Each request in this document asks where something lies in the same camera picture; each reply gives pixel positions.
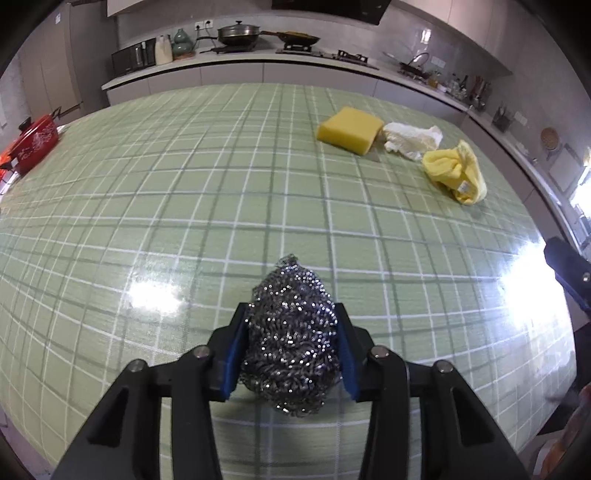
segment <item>range hood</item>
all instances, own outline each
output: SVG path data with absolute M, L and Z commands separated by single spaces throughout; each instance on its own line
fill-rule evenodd
M 272 0 L 272 7 L 281 10 L 305 10 L 353 18 L 379 25 L 390 0 Z

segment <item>screw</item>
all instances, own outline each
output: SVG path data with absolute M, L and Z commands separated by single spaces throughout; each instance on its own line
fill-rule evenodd
M 141 372 L 148 364 L 141 358 L 136 358 L 127 364 L 127 370 L 136 373 Z
M 195 355 L 197 358 L 208 357 L 210 353 L 211 351 L 207 345 L 199 345 L 193 349 L 193 355 Z
M 374 358 L 386 358 L 390 354 L 390 350 L 384 345 L 373 346 L 370 351 Z
M 442 374 L 448 374 L 449 372 L 453 372 L 453 365 L 447 360 L 438 360 L 435 363 L 435 366 Z

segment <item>microwave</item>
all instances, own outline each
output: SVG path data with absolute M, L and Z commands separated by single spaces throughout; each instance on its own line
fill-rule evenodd
M 156 65 L 155 46 L 156 39 L 150 38 L 113 53 L 111 60 L 115 76 L 120 77 Z

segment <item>green plaid tablecloth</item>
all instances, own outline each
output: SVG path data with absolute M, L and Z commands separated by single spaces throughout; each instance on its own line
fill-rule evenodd
M 207 341 L 279 257 L 315 270 L 354 323 L 409 361 L 447 358 L 516 449 L 574 378 L 566 303 L 525 207 L 475 147 L 488 184 L 462 206 L 420 163 L 314 139 L 350 105 L 432 116 L 338 90 L 250 84 L 178 90 L 73 123 L 0 215 L 0 401 L 51 463 L 118 372 Z M 420 468 L 413 403 L 411 478 Z M 341 385 L 294 419 L 239 386 L 212 404 L 226 479 L 356 478 L 369 404 Z M 170 405 L 161 459 L 170 471 Z

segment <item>white tile wall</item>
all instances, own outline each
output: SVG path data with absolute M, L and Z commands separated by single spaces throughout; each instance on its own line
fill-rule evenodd
M 492 115 L 501 101 L 512 112 L 519 110 L 528 120 L 525 126 L 513 122 L 509 131 L 520 140 L 540 166 L 549 171 L 556 156 L 540 142 L 540 132 L 554 127 L 563 142 L 580 158 L 591 145 L 591 99 L 560 47 L 535 18 L 525 17 L 525 41 L 511 76 L 492 82 L 493 94 L 487 111 Z
M 271 0 L 155 0 L 118 16 L 119 42 L 122 47 L 130 46 L 156 35 L 173 35 L 179 27 L 195 37 L 195 21 L 205 19 L 213 19 L 214 27 L 242 20 L 265 30 L 304 31 L 321 38 L 317 44 L 320 49 L 342 49 L 382 61 L 388 61 L 383 51 L 408 61 L 416 53 L 428 50 L 446 62 L 444 73 L 479 74 L 486 78 L 507 74 L 500 62 L 449 27 L 434 25 L 394 4 L 388 7 L 379 25 L 369 25 L 332 15 L 271 10 Z M 431 30 L 428 45 L 421 43 L 425 29 Z M 210 32 L 217 33 L 215 28 Z M 269 43 L 280 45 L 274 37 L 261 37 L 258 47 L 268 47 Z

